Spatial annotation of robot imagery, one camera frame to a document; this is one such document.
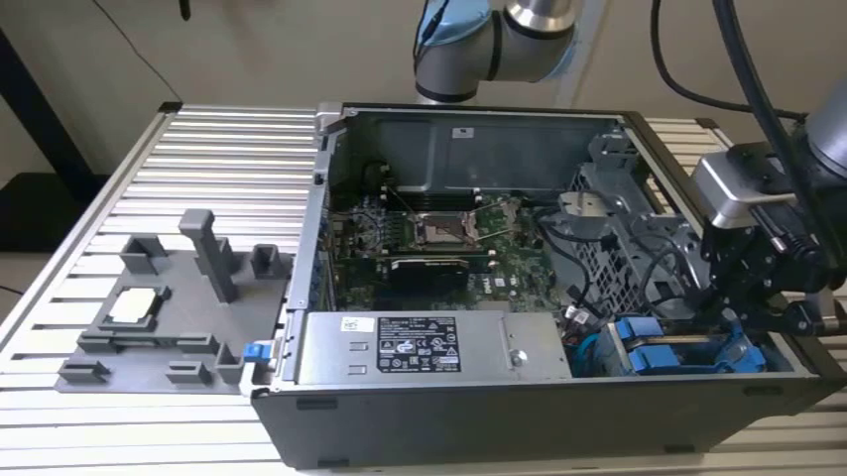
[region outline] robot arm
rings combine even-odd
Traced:
[[[473,98],[478,81],[538,81],[568,63],[576,34],[572,0],[428,0],[414,48],[418,102]]]

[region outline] barcode sticker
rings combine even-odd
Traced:
[[[341,332],[373,332],[373,317],[341,317]]]

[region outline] blue clip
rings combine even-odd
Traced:
[[[269,362],[269,344],[251,343],[245,345],[242,358],[245,362],[253,362],[255,364],[266,364]]]

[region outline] white wall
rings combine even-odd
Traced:
[[[185,102],[313,106],[321,100],[414,100],[410,49],[422,0],[99,0]],[[504,0],[492,1],[501,4]],[[706,116],[738,139],[752,120],[677,97],[660,82],[646,40],[648,0],[608,0],[574,107],[648,116]],[[690,88],[741,99],[705,0],[664,2],[662,43]],[[847,73],[847,1],[738,0],[773,102],[809,110]],[[121,160],[167,89],[89,0],[0,0],[2,27],[83,156],[101,172]],[[478,103],[550,107],[557,84],[482,83]],[[46,163],[0,106],[0,180]]]
[[[175,0],[99,3],[185,102],[416,99],[418,0],[193,0],[186,23]],[[87,0],[0,0],[0,26],[83,155],[107,171],[167,89]],[[478,101],[549,106],[556,86],[484,84]],[[7,167],[0,161],[0,177]]]
[[[736,5],[770,102],[782,109],[813,110],[847,75],[847,1],[738,0]],[[648,13],[649,0],[610,0],[574,107],[710,117],[733,140],[757,140],[761,132],[750,115],[701,106],[661,82],[649,53]],[[701,94],[744,102],[712,2],[665,0],[660,33],[676,80]]]

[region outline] black power cord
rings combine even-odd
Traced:
[[[573,256],[570,253],[568,253],[565,250],[562,250],[561,247],[550,239],[550,235],[548,232],[552,231],[552,227],[546,226],[540,220],[542,216],[550,213],[552,213],[550,209],[544,209],[544,208],[536,211],[533,213],[534,224],[538,230],[538,235],[541,236],[541,239],[546,242],[553,253],[556,253],[565,260],[573,263],[580,268],[580,271],[582,272],[582,280],[584,280],[582,290],[580,291],[580,296],[573,302],[573,306],[581,307],[582,303],[585,302],[585,298],[588,297],[588,291],[592,287],[592,274],[589,273],[588,268],[585,267],[585,264],[577,259],[577,257]]]
[[[418,31],[421,30],[421,23],[424,22],[426,4],[428,1],[424,0],[421,18],[418,19],[418,27],[414,29],[414,45],[412,51],[414,71],[418,70],[418,63],[421,62],[421,58],[424,57],[425,42],[428,42],[429,38],[432,38],[432,35],[434,34],[434,30],[437,30],[437,25],[440,25],[440,19],[444,16],[444,10],[446,10],[449,0],[444,0],[444,3],[440,4],[434,15],[432,15],[432,18],[428,19],[428,23],[425,24],[425,28],[422,29],[421,33],[421,40],[418,41]]]
[[[772,147],[776,159],[781,164],[784,174],[790,183],[793,195],[796,196],[796,201],[810,225],[810,231],[822,248],[828,265],[832,268],[838,267],[844,261],[841,244],[829,218],[822,212],[820,200],[813,193],[808,170],[800,161],[790,139],[781,128],[777,113],[769,104],[769,99],[764,92],[762,83],[750,58],[750,52],[748,51],[744,41],[741,26],[738,25],[734,2],[732,0],[712,0],[712,6],[714,7],[717,26],[720,27],[724,46],[729,54],[732,68],[738,77],[738,84],[741,85],[744,96],[753,108],[753,115],[756,116],[769,146]]]
[[[638,294],[640,300],[646,306],[646,308],[652,311],[654,316],[658,317],[660,319],[668,319],[668,316],[664,313],[664,311],[658,309],[658,305],[666,300],[670,300],[672,298],[678,298],[678,297],[669,297],[668,299],[658,299],[656,301],[650,301],[646,298],[646,284],[649,283],[649,279],[652,278],[652,272],[654,271],[656,266],[658,266],[658,263],[661,262],[661,260],[670,255],[673,256],[676,260],[680,259],[678,254],[676,252],[677,252],[676,247],[666,247],[664,248],[664,250],[658,251],[656,256],[649,261],[649,264],[646,265],[646,269],[644,270],[644,275],[640,277],[640,283],[637,285],[637,294]]]
[[[22,291],[17,291],[14,288],[9,288],[7,286],[0,285],[0,290],[5,291],[7,293],[11,293],[13,295],[17,295],[17,296],[22,296],[23,295]]]
[[[652,60],[656,63],[656,69],[658,69],[658,75],[666,86],[686,99],[705,104],[706,106],[725,109],[728,111],[752,113],[753,108],[746,104],[738,104],[729,101],[722,101],[712,97],[697,94],[686,89],[670,76],[664,63],[664,54],[661,53],[661,43],[658,41],[658,11],[661,9],[661,0],[652,0],[652,8],[649,9],[649,48],[652,49]],[[805,114],[801,112],[785,111],[782,109],[774,109],[776,116],[785,119],[792,119],[801,122],[805,119]]]
[[[99,5],[97,0],[90,0],[90,3],[93,3],[93,6],[95,6],[95,8],[98,9],[98,11],[102,13],[102,15],[105,16],[105,18],[107,19],[107,22],[111,24],[111,26],[114,27],[114,30],[117,30],[117,33],[122,36],[122,38],[125,39],[126,43],[129,44],[129,47],[131,48],[131,52],[134,53],[134,55],[137,56],[137,58],[143,62],[143,64],[146,64],[146,67],[149,68],[149,70],[153,72],[153,74],[155,74],[155,76],[158,76],[158,79],[161,79],[161,82],[163,83],[163,85],[167,87],[167,89],[170,89],[170,93],[173,94],[173,96],[178,99],[179,102],[182,102],[182,97],[178,95],[178,93],[175,92],[175,89],[173,89],[173,86],[170,86],[170,83],[167,82],[167,80],[163,78],[163,76],[161,75],[161,73],[158,72],[158,70],[153,67],[153,65],[149,63],[149,61],[146,60],[146,58],[143,57],[143,55],[139,53],[139,51],[137,50],[137,48],[134,47],[134,43],[131,43],[131,40],[129,40],[129,37],[126,36],[125,32],[122,31],[122,29],[119,28],[119,26],[117,25],[117,22],[114,22],[114,19],[111,18],[111,16],[107,14],[107,12],[105,11],[105,9],[102,8],[102,6]]]

